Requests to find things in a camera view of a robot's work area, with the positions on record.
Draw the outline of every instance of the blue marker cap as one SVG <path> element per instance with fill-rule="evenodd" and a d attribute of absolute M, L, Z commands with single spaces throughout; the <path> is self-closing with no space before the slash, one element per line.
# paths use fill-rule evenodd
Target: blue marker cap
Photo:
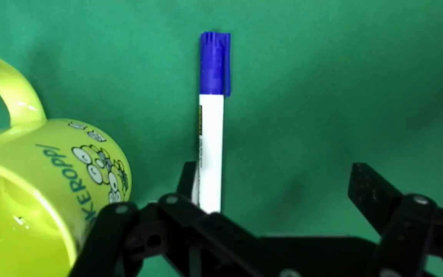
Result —
<path fill-rule="evenodd" d="M 200 95 L 231 96 L 231 35 L 203 33 Z"/>

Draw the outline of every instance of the cartoon graphic on mug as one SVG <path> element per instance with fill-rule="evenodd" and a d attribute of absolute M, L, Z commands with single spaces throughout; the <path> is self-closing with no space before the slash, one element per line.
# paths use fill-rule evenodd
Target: cartoon graphic on mug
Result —
<path fill-rule="evenodd" d="M 82 130 L 86 131 L 90 130 L 86 125 L 80 124 L 80 122 L 70 122 L 68 127 L 74 128 L 74 130 Z M 88 138 L 103 144 L 108 142 L 97 130 L 90 130 L 86 131 Z"/>
<path fill-rule="evenodd" d="M 90 178 L 97 185 L 111 187 L 109 202 L 122 202 L 129 185 L 125 165 L 120 161 L 113 161 L 111 156 L 94 145 L 82 145 L 71 148 L 71 153 L 86 167 Z"/>

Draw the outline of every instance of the green background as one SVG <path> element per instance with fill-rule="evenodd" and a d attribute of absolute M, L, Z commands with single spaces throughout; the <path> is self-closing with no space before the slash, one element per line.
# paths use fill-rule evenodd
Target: green background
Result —
<path fill-rule="evenodd" d="M 346 198 L 353 162 L 443 205 L 443 0 L 0 0 L 0 58 L 50 118 L 117 139 L 139 205 L 197 158 L 209 30 L 233 33 L 226 216 L 259 236 L 376 241 Z M 154 259 L 142 276 L 176 275 Z"/>

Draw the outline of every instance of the marker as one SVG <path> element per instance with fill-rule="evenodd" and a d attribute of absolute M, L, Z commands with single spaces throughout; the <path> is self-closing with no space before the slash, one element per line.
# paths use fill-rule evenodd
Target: marker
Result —
<path fill-rule="evenodd" d="M 193 202 L 205 213 L 222 211 L 223 107 L 231 96 L 231 36 L 200 39 L 199 168 Z"/>

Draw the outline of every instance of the mug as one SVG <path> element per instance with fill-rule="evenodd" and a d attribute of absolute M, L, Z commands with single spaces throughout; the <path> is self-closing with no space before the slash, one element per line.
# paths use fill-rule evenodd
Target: mug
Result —
<path fill-rule="evenodd" d="M 131 196 L 125 153 L 102 130 L 46 119 L 26 79 L 0 61 L 0 276 L 68 276 L 85 231 Z"/>

